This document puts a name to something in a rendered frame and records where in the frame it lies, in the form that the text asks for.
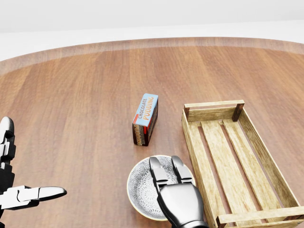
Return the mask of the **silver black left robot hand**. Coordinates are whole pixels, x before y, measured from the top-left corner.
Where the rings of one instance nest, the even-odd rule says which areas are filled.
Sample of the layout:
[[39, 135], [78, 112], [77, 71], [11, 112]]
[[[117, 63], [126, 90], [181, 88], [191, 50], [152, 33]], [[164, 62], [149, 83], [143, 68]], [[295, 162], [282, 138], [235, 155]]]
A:
[[15, 174], [10, 161], [16, 153], [14, 129], [13, 120], [8, 116], [3, 117], [0, 121], [0, 218], [6, 209], [36, 207], [41, 201], [53, 200], [67, 194], [64, 188], [58, 186], [13, 186]]

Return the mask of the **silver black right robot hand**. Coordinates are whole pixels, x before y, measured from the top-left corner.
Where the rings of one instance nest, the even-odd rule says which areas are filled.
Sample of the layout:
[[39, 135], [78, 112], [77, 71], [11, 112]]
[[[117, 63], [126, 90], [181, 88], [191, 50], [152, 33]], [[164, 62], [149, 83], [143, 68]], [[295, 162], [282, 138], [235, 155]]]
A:
[[178, 156], [172, 156], [171, 163], [176, 184], [168, 184], [167, 174], [156, 157], [149, 158], [157, 201], [171, 228], [209, 228], [203, 218], [202, 196], [193, 184], [191, 172]]

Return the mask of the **patterned grey white bowl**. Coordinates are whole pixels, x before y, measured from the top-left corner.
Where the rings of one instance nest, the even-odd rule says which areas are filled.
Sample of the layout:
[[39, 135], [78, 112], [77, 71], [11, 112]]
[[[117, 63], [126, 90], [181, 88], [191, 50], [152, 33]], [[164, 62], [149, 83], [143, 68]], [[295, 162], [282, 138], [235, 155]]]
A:
[[[168, 184], [177, 184], [171, 156], [155, 155], [153, 157], [159, 160], [165, 170]], [[158, 194], [151, 176], [149, 159], [150, 157], [141, 160], [131, 170], [126, 185], [128, 198], [132, 206], [146, 218], [167, 221], [157, 201]]]

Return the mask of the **wooden slat tray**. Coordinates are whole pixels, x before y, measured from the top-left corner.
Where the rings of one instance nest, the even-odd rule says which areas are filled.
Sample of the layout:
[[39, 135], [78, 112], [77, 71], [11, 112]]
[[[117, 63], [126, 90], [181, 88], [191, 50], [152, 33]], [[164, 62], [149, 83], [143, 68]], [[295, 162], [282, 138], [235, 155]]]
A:
[[185, 104], [181, 123], [209, 228], [296, 228], [301, 206], [243, 100]]

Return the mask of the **chocolate pudding box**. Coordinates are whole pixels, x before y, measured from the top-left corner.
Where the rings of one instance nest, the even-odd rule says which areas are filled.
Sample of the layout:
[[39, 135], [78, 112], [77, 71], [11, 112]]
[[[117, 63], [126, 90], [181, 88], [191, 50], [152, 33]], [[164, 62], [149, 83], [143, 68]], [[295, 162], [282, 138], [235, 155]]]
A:
[[142, 96], [132, 123], [133, 143], [148, 146], [158, 117], [158, 95]]

